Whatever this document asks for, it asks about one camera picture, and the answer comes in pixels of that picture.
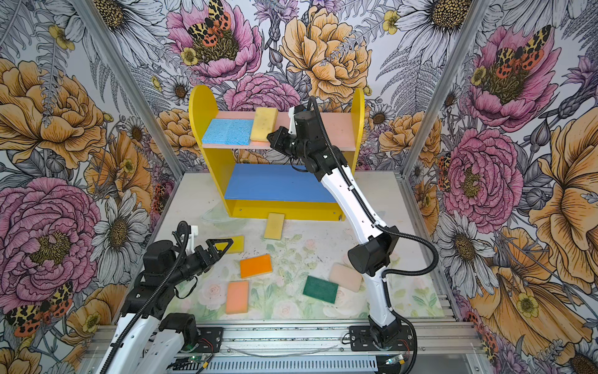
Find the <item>blue cellulose sponge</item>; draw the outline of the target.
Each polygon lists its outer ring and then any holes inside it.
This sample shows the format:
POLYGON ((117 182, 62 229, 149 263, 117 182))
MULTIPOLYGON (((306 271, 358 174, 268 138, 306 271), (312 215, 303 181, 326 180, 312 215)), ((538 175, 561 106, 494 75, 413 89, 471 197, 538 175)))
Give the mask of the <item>blue cellulose sponge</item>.
POLYGON ((226 144, 247 146, 251 143, 253 121, 250 119, 229 119, 227 121, 226 144))
POLYGON ((202 142, 208 144, 232 145, 235 140, 235 121, 215 118, 205 131, 202 142))

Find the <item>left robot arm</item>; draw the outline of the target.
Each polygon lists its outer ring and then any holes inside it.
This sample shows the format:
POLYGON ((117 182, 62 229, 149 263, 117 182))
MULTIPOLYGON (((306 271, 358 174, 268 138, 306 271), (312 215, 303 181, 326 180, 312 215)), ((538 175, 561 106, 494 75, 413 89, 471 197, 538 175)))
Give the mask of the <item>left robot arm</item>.
POLYGON ((165 373, 180 352, 215 352, 213 343, 201 337, 192 314, 166 313, 177 286, 209 271, 235 240, 209 239, 206 244, 191 254, 168 240, 149 245, 144 269, 126 296, 98 373, 165 373))

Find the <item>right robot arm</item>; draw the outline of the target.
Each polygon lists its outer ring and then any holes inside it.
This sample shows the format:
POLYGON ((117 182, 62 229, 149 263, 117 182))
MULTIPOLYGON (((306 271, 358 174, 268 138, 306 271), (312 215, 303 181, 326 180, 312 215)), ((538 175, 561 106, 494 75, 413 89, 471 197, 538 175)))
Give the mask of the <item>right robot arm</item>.
POLYGON ((386 227, 372 211, 343 153, 331 144, 327 135, 318 131, 314 136, 300 138, 280 127, 268 134, 267 140, 275 151, 300 160, 332 195, 349 221, 358 244, 347 255, 352 267, 364 279, 372 339, 377 348, 390 348, 402 328, 398 314, 392 310, 387 281, 383 277, 397 242, 396 229, 386 227))

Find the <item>bright yellow sponge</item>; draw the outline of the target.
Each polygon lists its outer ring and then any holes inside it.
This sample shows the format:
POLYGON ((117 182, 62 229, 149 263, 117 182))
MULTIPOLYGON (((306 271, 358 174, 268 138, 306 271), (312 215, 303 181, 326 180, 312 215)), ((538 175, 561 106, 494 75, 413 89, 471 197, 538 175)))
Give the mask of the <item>bright yellow sponge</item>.
POLYGON ((234 244, 228 250, 227 254, 236 254, 244 252, 244 235, 237 235, 231 238, 233 238, 234 244))

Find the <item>dull yellow sponge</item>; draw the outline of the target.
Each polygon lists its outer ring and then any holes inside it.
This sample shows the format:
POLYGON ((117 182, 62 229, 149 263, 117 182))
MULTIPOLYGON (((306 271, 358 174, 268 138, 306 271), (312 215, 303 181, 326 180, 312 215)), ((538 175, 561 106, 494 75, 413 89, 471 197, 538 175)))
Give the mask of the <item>dull yellow sponge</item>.
POLYGON ((267 142, 268 135, 275 131, 279 111, 276 108, 257 108, 252 125, 250 140, 267 142))

